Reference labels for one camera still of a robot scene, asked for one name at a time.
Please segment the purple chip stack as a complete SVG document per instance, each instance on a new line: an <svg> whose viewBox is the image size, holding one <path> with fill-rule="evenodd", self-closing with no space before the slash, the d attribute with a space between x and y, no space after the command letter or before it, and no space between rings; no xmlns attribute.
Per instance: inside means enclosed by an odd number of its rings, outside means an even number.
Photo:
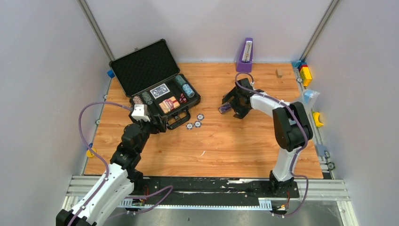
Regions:
<svg viewBox="0 0 399 226"><path fill-rule="evenodd" d="M224 103L218 108L218 111L219 111L220 114L225 114L225 113L227 113L230 110L231 110L230 103Z"/></svg>

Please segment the clear round dealer button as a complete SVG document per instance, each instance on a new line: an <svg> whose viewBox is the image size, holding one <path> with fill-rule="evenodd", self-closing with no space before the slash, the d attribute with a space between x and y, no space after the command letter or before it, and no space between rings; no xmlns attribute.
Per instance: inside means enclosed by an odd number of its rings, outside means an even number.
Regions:
<svg viewBox="0 0 399 226"><path fill-rule="evenodd" d="M168 99L165 99L163 102L169 110L176 109L177 107L180 106L179 102L175 97L170 97Z"/></svg>

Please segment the blue white 10 chip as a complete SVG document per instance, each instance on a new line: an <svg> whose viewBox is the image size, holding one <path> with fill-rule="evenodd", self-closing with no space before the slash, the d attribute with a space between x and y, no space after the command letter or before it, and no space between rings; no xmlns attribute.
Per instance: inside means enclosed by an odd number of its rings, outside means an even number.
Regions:
<svg viewBox="0 0 399 226"><path fill-rule="evenodd" d="M195 121L194 126L195 126L196 128L200 128L200 127L202 126L201 121Z"/></svg>
<svg viewBox="0 0 399 226"><path fill-rule="evenodd" d="M199 113L199 114L197 115L197 120L199 120L199 121L204 120L204 115L201 114L201 113Z"/></svg>
<svg viewBox="0 0 399 226"><path fill-rule="evenodd" d="M186 124L186 128L187 128L188 130L191 130L191 129L194 128L194 125L193 125L192 123L187 123L187 124Z"/></svg>

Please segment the blue playing card deck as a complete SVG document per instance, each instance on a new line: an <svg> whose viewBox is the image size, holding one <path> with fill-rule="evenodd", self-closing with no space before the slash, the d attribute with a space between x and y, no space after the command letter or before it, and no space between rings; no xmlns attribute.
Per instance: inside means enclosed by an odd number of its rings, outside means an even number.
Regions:
<svg viewBox="0 0 399 226"><path fill-rule="evenodd" d="M154 99L158 99L159 97L161 97L169 92L170 92L170 88L165 83L162 83L150 90L150 93L154 97Z"/></svg>

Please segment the light blue chip stack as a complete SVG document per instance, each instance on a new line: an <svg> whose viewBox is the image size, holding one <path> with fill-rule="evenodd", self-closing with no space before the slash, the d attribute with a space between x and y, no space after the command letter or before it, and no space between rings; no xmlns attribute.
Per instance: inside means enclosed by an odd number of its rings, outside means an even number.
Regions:
<svg viewBox="0 0 399 226"><path fill-rule="evenodd" d="M182 89L185 92L185 94L187 95L187 97L192 98L195 96L193 89L190 87L190 85L188 83L184 83L182 85Z"/></svg>

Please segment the black poker set case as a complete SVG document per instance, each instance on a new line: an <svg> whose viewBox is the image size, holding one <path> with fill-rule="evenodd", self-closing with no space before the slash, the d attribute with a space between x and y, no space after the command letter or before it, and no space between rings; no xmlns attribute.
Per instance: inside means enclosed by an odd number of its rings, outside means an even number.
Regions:
<svg viewBox="0 0 399 226"><path fill-rule="evenodd" d="M173 57L165 39L160 39L142 48L137 48L133 52L121 56L109 63L115 77L121 85L125 95L129 97L132 104L132 97L139 96L144 105L141 94L148 92L153 99L152 105L147 105L150 115L159 114L167 120L167 128L175 129L184 125L191 119L190 109L198 105L201 101L200 94L196 91L188 79L180 72L175 58ZM195 96L187 97L182 87L177 84L175 77L181 75L186 83L193 89ZM162 83L165 83L170 92L154 99L150 90ZM186 103L180 102L180 95L185 95ZM159 107L159 103L164 99L175 96L180 103L180 107L167 114Z"/></svg>

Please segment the yellow big blind button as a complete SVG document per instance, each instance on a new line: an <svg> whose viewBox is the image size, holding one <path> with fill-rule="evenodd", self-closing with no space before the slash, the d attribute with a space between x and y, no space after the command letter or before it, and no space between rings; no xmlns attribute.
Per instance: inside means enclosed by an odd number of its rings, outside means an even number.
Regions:
<svg viewBox="0 0 399 226"><path fill-rule="evenodd" d="M96 149L95 148L89 148L89 149L87 149L87 151L86 151L86 156L88 157L88 158L92 158L92 157L95 157L95 153L96 153L97 151L96 151Z"/></svg>

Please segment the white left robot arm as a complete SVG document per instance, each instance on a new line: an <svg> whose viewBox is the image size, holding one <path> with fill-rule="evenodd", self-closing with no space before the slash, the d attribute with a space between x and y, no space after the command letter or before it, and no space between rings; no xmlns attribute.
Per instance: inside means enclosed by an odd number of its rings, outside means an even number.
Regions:
<svg viewBox="0 0 399 226"><path fill-rule="evenodd" d="M134 115L130 119L104 174L80 202L70 210L60 210L57 226L102 226L125 197L143 191L143 174L136 166L150 135L166 132L167 120Z"/></svg>

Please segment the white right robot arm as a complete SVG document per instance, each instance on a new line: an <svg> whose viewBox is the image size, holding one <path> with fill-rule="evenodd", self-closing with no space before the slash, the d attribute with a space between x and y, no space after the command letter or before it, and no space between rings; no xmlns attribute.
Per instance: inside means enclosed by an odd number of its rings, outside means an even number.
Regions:
<svg viewBox="0 0 399 226"><path fill-rule="evenodd" d="M294 168L300 152L313 137L313 131L301 102L286 102L254 89L252 82L244 78L222 98L220 113L228 110L234 117L243 119L250 110L258 110L273 119L275 139L279 145L277 162L270 172L269 191L282 196L294 181Z"/></svg>

